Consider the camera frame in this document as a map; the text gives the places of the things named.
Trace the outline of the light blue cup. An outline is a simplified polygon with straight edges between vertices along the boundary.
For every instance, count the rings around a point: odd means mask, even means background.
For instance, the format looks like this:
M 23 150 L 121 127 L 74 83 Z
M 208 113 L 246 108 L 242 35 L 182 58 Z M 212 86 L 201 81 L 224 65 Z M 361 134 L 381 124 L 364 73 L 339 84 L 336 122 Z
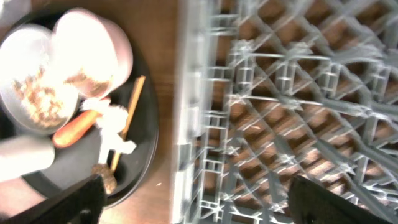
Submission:
M 50 167 L 55 148 L 47 137 L 21 135 L 1 140 L 1 182 Z

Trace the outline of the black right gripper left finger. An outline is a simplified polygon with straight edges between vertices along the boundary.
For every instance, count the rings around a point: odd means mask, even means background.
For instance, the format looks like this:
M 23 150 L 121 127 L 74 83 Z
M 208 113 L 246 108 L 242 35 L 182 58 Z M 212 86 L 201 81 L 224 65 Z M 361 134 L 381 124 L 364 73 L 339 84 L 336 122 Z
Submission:
M 97 224 L 107 202 L 103 178 L 92 175 L 58 195 L 2 220 L 3 224 L 89 223 Z

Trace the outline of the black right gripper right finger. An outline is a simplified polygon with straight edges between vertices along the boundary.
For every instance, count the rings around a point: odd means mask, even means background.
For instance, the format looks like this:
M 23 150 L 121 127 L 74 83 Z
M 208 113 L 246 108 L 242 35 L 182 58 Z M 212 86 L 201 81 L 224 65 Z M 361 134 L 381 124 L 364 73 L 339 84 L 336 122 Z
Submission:
M 298 224 L 390 224 L 302 176 L 292 178 L 288 207 Z

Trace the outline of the grey dishwasher rack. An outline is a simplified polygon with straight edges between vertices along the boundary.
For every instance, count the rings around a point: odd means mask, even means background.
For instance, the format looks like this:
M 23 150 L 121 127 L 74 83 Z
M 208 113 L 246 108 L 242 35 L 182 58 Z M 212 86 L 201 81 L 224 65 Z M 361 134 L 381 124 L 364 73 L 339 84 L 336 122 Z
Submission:
M 397 222 L 397 1 L 181 1 L 172 223 L 290 223 L 300 175 Z

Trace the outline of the pink bowl with rice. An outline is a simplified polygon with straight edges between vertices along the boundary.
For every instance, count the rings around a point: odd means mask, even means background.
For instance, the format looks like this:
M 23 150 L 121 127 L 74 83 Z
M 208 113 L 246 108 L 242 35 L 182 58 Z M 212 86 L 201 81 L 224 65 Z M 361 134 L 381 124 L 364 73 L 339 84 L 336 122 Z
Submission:
M 73 8 L 53 28 L 53 73 L 85 98 L 104 98 L 129 78 L 131 43 L 114 22 Z

